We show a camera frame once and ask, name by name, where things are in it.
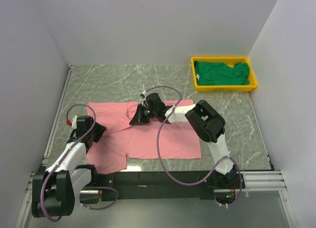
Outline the pink t shirt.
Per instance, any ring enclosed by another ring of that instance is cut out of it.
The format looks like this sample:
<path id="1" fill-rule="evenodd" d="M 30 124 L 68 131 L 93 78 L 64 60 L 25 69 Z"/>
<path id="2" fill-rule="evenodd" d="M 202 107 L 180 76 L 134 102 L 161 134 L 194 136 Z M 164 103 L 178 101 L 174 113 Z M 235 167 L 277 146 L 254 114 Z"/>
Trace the pink t shirt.
<path id="1" fill-rule="evenodd" d="M 86 157 L 99 174 L 111 174 L 127 168 L 127 158 L 200 159 L 199 137 L 188 122 L 165 124 L 152 119 L 149 124 L 131 126 L 137 102 L 92 103 L 87 113 L 96 115 L 97 123 L 106 127 L 98 143 Z"/>

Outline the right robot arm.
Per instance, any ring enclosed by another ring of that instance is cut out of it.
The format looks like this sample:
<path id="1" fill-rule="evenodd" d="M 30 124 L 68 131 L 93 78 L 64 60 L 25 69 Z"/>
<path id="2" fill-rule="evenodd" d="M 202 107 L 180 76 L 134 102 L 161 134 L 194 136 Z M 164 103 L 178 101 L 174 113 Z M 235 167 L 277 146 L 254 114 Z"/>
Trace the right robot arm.
<path id="1" fill-rule="evenodd" d="M 158 128 L 156 147 L 158 159 L 170 179 L 180 185 L 195 186 L 207 181 L 213 172 L 216 172 L 217 184 L 222 188 L 228 188 L 234 182 L 235 176 L 239 176 L 239 179 L 242 179 L 240 169 L 230 157 L 230 152 L 227 148 L 225 139 L 226 122 L 205 100 L 200 100 L 196 104 L 189 106 L 179 106 L 181 100 L 178 100 L 175 105 L 166 105 L 157 93 L 149 94 L 144 100 L 144 104 L 140 103 L 137 105 L 136 113 L 129 124 L 132 126 L 148 124 L 152 118 L 161 122 Z M 162 127 L 166 123 L 178 122 L 190 124 L 198 137 L 207 143 L 215 162 L 208 174 L 195 183 L 184 183 L 174 178 L 166 169 L 161 158 L 159 136 Z"/>

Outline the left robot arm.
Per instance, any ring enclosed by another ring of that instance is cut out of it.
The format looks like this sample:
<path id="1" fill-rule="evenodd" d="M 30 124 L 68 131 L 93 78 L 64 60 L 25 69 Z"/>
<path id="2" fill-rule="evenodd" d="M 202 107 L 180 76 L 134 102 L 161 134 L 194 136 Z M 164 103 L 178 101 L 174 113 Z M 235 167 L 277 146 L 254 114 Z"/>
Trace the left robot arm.
<path id="1" fill-rule="evenodd" d="M 65 150 L 48 168 L 40 167 L 33 177 L 32 215 L 58 221 L 71 215 L 75 196 L 82 188 L 97 187 L 99 178 L 94 165 L 81 165 L 94 143 L 98 143 L 106 130 L 91 116 L 74 116 L 73 131 Z"/>

